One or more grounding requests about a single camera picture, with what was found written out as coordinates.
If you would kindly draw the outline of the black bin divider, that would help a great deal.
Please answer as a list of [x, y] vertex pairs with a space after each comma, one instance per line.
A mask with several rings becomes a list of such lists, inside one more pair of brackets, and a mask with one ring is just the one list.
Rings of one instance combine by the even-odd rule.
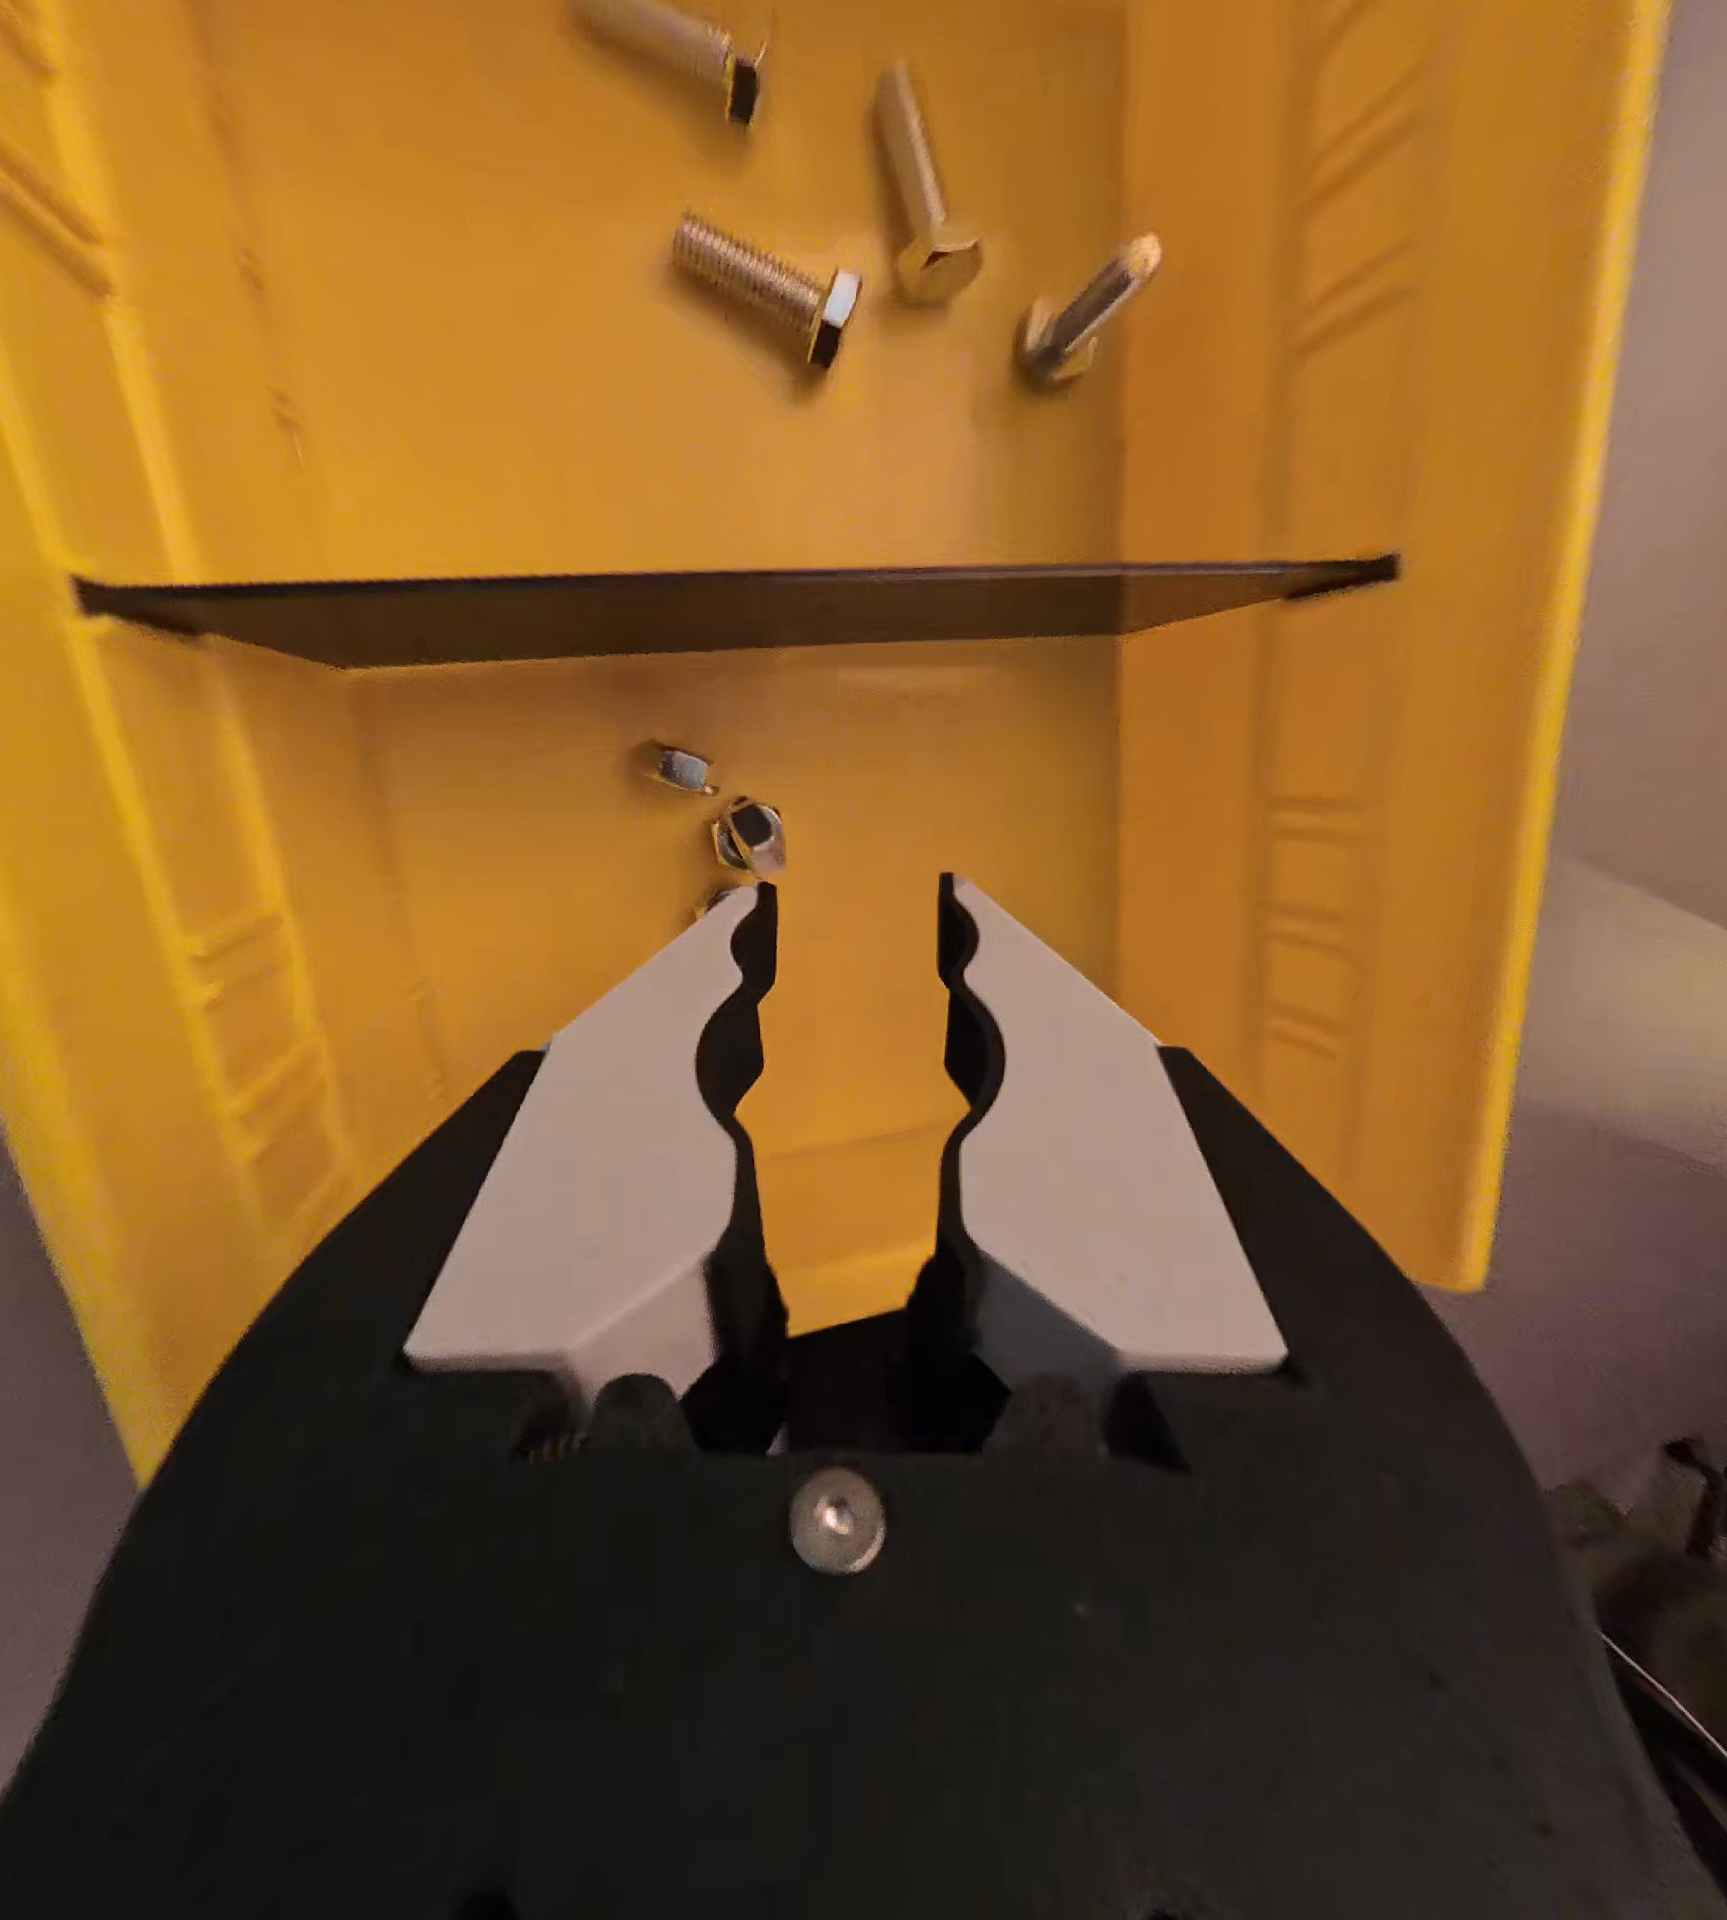
[[652, 658], [894, 642], [1132, 637], [1379, 588], [1399, 554], [1274, 563], [681, 568], [535, 578], [74, 581], [81, 614], [339, 669]]

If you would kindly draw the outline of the yellow divided plastic bin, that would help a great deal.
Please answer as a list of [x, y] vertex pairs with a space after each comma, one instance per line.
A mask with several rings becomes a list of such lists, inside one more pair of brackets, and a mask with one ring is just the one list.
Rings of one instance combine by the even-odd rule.
[[[894, 1307], [961, 1109], [940, 872], [1486, 1284], [1667, 2], [0, 2], [0, 1122], [139, 1480], [311, 1245], [786, 815], [743, 1109], [790, 1319]], [[876, 80], [981, 275], [919, 309]], [[681, 214], [862, 275], [827, 372]], [[1023, 312], [1159, 275], [1037, 393]], [[1274, 563], [1132, 637], [339, 669], [109, 585]]]

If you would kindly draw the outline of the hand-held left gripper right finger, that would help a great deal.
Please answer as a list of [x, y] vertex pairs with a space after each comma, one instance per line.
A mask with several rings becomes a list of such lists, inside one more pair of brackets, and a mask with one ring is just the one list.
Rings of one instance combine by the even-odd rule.
[[1267, 1378], [1289, 1349], [1165, 1045], [984, 885], [940, 878], [946, 1077], [933, 1246], [904, 1311], [901, 1415], [975, 1451], [1060, 1378]]

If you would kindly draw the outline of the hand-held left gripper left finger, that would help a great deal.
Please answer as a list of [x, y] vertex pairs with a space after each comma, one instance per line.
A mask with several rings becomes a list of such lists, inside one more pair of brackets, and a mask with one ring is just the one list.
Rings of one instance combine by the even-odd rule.
[[772, 1451], [788, 1332], [737, 1106], [776, 937], [757, 883], [544, 1045], [405, 1342], [418, 1374], [544, 1374], [580, 1409], [654, 1377], [701, 1450]]

